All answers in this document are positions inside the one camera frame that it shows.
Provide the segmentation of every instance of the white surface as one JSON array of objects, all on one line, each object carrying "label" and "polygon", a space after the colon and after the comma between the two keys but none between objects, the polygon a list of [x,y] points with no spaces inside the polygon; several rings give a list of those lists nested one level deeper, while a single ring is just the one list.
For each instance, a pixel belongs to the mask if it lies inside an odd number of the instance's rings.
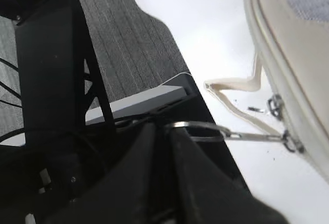
[{"label": "white surface", "polygon": [[[209,79],[245,78],[251,74],[254,47],[243,0],[136,2],[172,32],[215,121],[232,130],[258,132],[230,114],[203,88]],[[242,110],[247,106],[265,108],[271,90],[266,77],[262,79],[257,93],[225,93]],[[281,129],[271,117],[257,117]],[[329,223],[329,185],[304,160],[279,144],[231,142],[228,146],[256,198],[279,210],[290,223]]]}]

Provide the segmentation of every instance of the metal buckle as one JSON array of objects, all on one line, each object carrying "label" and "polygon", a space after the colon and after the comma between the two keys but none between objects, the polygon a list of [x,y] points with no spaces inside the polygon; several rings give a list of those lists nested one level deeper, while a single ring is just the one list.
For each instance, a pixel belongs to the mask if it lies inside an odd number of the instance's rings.
[{"label": "metal buckle", "polygon": [[[255,141],[255,142],[274,142],[283,144],[289,152],[295,153],[296,151],[303,152],[304,147],[301,143],[296,143],[286,130],[283,135],[263,135],[253,133],[239,133],[232,132],[230,129],[219,126],[213,123],[200,122],[200,121],[181,121],[166,125],[166,128],[204,128],[216,130],[222,134],[227,141]],[[214,142],[218,141],[219,137],[191,137],[195,142]]]}]

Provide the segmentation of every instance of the black metal frame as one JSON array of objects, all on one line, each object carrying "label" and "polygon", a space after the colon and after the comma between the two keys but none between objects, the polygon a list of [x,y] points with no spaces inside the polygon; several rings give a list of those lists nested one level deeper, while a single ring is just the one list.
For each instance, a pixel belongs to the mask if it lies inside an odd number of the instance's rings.
[{"label": "black metal frame", "polygon": [[[92,146],[111,143],[116,136],[82,7],[79,0],[0,0],[0,16],[16,24],[24,129],[38,131],[25,133],[24,147],[13,150],[1,146],[0,153],[24,154],[39,145],[48,148],[40,156],[24,156],[21,160],[24,166],[16,165],[14,170],[26,172],[28,178],[23,181],[40,185],[39,172],[48,168],[56,175],[55,185],[63,184],[59,188],[64,187],[66,198],[72,199],[95,182],[102,169],[99,170],[97,161],[86,163],[94,156],[93,152],[70,134],[81,134]],[[87,94],[85,80],[92,82]],[[105,118],[101,129],[96,130],[85,123],[85,114],[95,98]],[[79,178],[79,183],[71,184],[72,177]]]},{"label": "black metal frame", "polygon": [[[0,15],[17,20],[17,60],[24,127],[84,130],[98,98],[108,129],[111,108],[79,0],[0,0]],[[89,73],[84,72],[84,61]],[[92,81],[84,94],[84,80]],[[28,134],[27,144],[46,135]]]}]

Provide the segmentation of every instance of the black cable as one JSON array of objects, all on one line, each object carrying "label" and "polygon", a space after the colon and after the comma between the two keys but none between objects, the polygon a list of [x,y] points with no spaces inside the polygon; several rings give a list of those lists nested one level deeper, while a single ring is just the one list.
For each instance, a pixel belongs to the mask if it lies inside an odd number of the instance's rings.
[{"label": "black cable", "polygon": [[7,140],[7,139],[9,139],[9,138],[17,136],[19,134],[23,134],[23,133],[27,134],[27,133],[33,133],[33,132],[65,132],[65,133],[71,134],[72,136],[78,138],[79,141],[83,141],[95,153],[95,155],[100,159],[100,162],[101,162],[102,167],[104,169],[104,173],[107,172],[107,165],[106,165],[105,161],[103,160],[103,157],[99,153],[99,151],[93,146],[93,144],[86,137],[84,137],[83,135],[81,135],[80,133],[78,133],[74,130],[53,129],[53,128],[31,128],[31,129],[20,128],[20,129],[14,130],[12,132],[9,132],[5,135],[2,135],[0,137],[0,143]]},{"label": "black cable", "polygon": [[0,62],[4,63],[5,65],[9,66],[10,68],[14,69],[15,71],[19,71],[18,67],[14,66],[10,62],[0,58]]},{"label": "black cable", "polygon": [[6,102],[6,101],[1,100],[1,99],[0,99],[0,102],[5,103],[5,104],[8,104],[8,105],[13,106],[13,107],[23,108],[22,106],[19,106],[19,105],[16,105],[16,104],[10,103],[10,102]]},{"label": "black cable", "polygon": [[[0,62],[4,63],[5,65],[9,66],[10,68],[14,69],[15,71],[19,71],[18,67],[14,66],[10,62],[8,62],[8,61],[6,61],[6,60],[4,60],[2,58],[0,58]],[[0,86],[2,86],[6,91],[10,92],[12,95],[16,96],[17,98],[19,98],[19,99],[21,98],[21,96],[17,92],[15,92],[11,88],[9,88],[7,85],[5,85],[4,83],[2,83],[1,81],[0,81]],[[13,107],[20,107],[20,108],[22,108],[22,106],[19,106],[19,105],[10,103],[10,102],[6,102],[6,101],[1,100],[1,99],[0,99],[0,102],[5,103],[5,104],[8,104],[8,105],[13,106]]]},{"label": "black cable", "polygon": [[3,82],[0,81],[0,86],[5,89],[6,91],[8,91],[9,93],[11,93],[13,96],[17,97],[18,99],[21,99],[21,95],[18,94],[16,91],[14,91],[13,89],[11,89],[10,87],[8,87],[7,85],[5,85]]}]

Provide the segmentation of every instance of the white cable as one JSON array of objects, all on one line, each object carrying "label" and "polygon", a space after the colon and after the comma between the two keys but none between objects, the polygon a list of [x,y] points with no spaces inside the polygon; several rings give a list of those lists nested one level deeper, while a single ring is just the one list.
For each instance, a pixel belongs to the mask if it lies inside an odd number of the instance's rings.
[{"label": "white cable", "polygon": [[161,86],[161,85],[165,85],[165,84],[168,83],[169,81],[173,80],[175,77],[178,77],[179,75],[182,75],[182,74],[187,74],[187,75],[189,75],[189,76],[192,77],[192,75],[191,75],[190,73],[184,71],[184,72],[181,72],[181,73],[179,73],[179,74],[173,76],[172,78],[170,78],[170,79],[164,81],[164,82],[163,82],[162,84],[160,84],[159,86]]}]

